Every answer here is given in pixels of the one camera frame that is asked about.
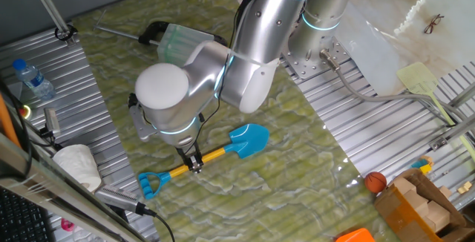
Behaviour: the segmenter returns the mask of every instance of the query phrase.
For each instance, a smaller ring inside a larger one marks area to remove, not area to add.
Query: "orange basketball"
[[[387,185],[386,177],[377,172],[373,171],[366,175],[364,179],[364,184],[368,190],[371,192],[378,194],[379,192],[384,190],[384,187]]]

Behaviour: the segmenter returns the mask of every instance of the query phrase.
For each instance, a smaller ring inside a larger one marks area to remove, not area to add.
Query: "metal grating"
[[[103,183],[141,194],[127,155],[105,107],[96,80],[79,43],[68,48],[54,37],[53,30],[0,48],[0,72],[6,83],[18,82],[11,64],[23,58],[38,67],[56,88],[54,99],[43,102],[23,87],[21,101],[33,109],[31,122],[45,125],[43,108],[55,108],[61,127],[57,142],[87,145],[98,165]],[[127,215],[131,225],[146,238],[158,238],[150,217]],[[56,241],[72,241],[72,233],[61,228],[61,218],[50,214]]]
[[[435,162],[432,181],[437,186],[447,186],[454,193],[450,200],[456,208],[462,208],[475,198],[475,194],[461,196],[456,192],[466,181],[475,183],[475,163],[465,148],[456,143],[431,151],[428,143],[446,128],[422,104],[413,100],[362,102],[329,68],[302,80],[287,63],[284,65],[360,173],[380,171],[392,180],[426,154]],[[376,95],[352,59],[340,65],[355,89],[362,94]],[[441,78],[435,95],[441,101],[450,102],[472,83],[475,83],[475,64],[471,62]],[[475,99],[460,109],[469,117],[475,112]]]

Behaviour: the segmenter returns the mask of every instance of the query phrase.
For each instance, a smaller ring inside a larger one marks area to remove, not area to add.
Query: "blue shovel grip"
[[[157,176],[158,179],[160,180],[160,184],[158,186],[158,189],[154,192],[151,188],[150,181],[148,180],[149,175],[154,175]],[[171,176],[169,172],[162,172],[162,173],[154,173],[154,172],[143,172],[139,174],[139,183],[140,187],[142,187],[143,190],[143,195],[146,200],[152,199],[154,196],[158,194],[158,192],[161,190],[162,186],[170,181]]]

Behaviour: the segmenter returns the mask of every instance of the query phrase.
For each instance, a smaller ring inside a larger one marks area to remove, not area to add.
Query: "clear plastic container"
[[[34,65],[27,65],[23,59],[13,61],[16,77],[21,80],[41,100],[54,97],[54,87]]]
[[[181,68],[201,42],[213,40],[214,37],[211,34],[169,24],[157,49],[158,59],[162,63],[173,64]]]

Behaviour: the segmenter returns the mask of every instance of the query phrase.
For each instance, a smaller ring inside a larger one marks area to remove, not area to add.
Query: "green marble surface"
[[[236,0],[124,0],[107,8],[101,25],[140,35],[162,20],[229,39]],[[143,143],[128,115],[127,96],[141,71],[158,63],[155,46],[144,46],[92,26],[93,11],[73,20],[99,89],[136,174],[168,171],[181,164],[158,137]],[[207,117],[216,108],[204,111]],[[200,174],[168,182],[148,205],[162,215],[177,241],[332,241],[365,227],[377,241],[397,241],[373,207],[373,196],[346,154],[287,72],[279,67],[267,101],[253,114],[221,103],[201,132],[202,152],[229,142],[246,123],[266,126],[269,145],[241,160],[226,154]],[[155,223],[164,241],[165,227]]]

